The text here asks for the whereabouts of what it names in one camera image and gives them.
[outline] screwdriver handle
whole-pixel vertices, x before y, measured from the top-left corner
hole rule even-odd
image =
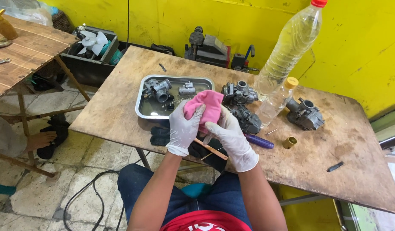
[[[260,147],[268,148],[268,149],[274,148],[274,144],[272,142],[265,140],[263,138],[260,138],[258,136],[245,134],[245,137],[246,137],[247,141],[249,141],[252,144],[256,144],[256,145],[259,145]]]

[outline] teal stool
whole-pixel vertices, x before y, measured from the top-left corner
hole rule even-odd
[[[198,198],[201,195],[208,194],[212,185],[205,183],[195,183],[188,186],[185,186],[181,189],[181,191],[191,198]]]
[[[15,191],[16,191],[16,187],[14,186],[0,185],[0,194],[13,195]]]

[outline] white latex glove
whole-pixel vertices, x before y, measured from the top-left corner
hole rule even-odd
[[[182,101],[169,116],[170,142],[166,145],[169,152],[183,157],[189,155],[188,147],[196,138],[201,115],[206,109],[206,105],[202,104],[190,120],[187,120],[183,113],[187,101]]]
[[[236,117],[223,105],[218,124],[206,122],[205,127],[217,136],[237,172],[246,172],[254,168],[258,162],[258,155],[251,149]]]

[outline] brass cylinder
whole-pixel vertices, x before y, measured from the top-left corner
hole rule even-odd
[[[283,141],[283,147],[287,149],[290,149],[295,144],[297,144],[297,139],[292,136]]]

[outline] table top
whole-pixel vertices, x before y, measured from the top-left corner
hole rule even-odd
[[[217,91],[227,81],[245,80],[251,85],[255,77],[131,46],[70,129],[164,154],[165,147],[149,142],[150,128],[156,124],[135,113],[140,81],[150,74],[208,77],[215,82]],[[361,105],[348,97],[302,86],[296,88],[294,95],[295,99],[302,97],[314,102],[325,124],[317,131],[306,132],[289,123],[285,118],[287,111],[283,111],[257,134],[275,144],[271,150],[252,145],[260,155],[259,163],[266,179],[395,213],[395,183]],[[256,111],[260,104],[255,102],[248,108]],[[265,135],[275,128],[277,131]],[[284,149],[282,141],[289,136],[296,137],[298,143]],[[185,159],[201,163],[192,156]],[[327,172],[340,161],[344,162],[343,166]]]
[[[11,59],[0,64],[0,97],[79,40],[52,27],[6,15],[4,18],[15,28],[18,38],[0,48],[0,60]]]

